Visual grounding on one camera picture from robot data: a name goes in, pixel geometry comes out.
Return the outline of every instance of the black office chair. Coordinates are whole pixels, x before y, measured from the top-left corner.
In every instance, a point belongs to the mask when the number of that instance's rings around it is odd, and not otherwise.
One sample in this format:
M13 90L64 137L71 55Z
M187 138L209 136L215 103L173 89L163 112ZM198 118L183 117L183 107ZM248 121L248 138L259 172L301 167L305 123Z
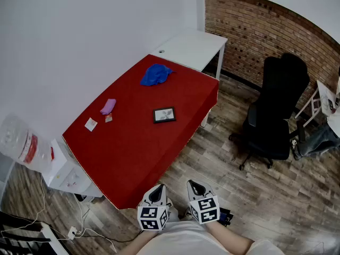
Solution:
M281 58L267 57L263 67L263 83L259 99L250 105L243 123L243 134L233 133L229 140L240 138L250 152L239 166L244 170L245 162L253 153L267 158L268 169L273 160L288 159L290 139L299 135L304 141L304 129L301 122L297 130L289 133L289 119L300 96L309 83L307 66L297 56L285 53Z

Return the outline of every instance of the picture frame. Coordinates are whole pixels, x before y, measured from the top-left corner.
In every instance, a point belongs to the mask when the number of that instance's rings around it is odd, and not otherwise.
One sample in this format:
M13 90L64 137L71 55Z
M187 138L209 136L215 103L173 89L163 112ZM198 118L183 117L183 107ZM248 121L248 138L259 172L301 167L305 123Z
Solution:
M154 109L153 115L155 124L176 121L175 107Z

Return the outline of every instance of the water bottle label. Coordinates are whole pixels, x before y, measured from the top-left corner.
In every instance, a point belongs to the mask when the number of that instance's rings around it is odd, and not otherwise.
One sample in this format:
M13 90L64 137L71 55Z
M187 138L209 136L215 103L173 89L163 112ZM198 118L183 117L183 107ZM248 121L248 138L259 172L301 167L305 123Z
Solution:
M31 131L28 131L26 143L19 157L24 163L30 164L36 154L38 147L38 137L35 136Z

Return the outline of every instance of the pink cloth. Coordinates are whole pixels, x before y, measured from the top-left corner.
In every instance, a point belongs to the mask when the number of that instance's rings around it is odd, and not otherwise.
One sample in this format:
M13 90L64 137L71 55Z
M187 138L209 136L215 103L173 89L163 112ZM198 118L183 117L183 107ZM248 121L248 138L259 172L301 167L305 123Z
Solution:
M113 107L115 106L115 104L116 104L116 99L108 99L106 101L104 108L102 108L100 111L101 114L104 114L104 115L109 114L113 110Z

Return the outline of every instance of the blue cloth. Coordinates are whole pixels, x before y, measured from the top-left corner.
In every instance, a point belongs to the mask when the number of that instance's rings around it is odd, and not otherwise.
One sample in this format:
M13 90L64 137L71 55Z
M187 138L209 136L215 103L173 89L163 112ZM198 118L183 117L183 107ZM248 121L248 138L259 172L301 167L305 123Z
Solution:
M140 84L145 86L157 85L166 81L173 71L162 64L154 64L149 67L143 76Z

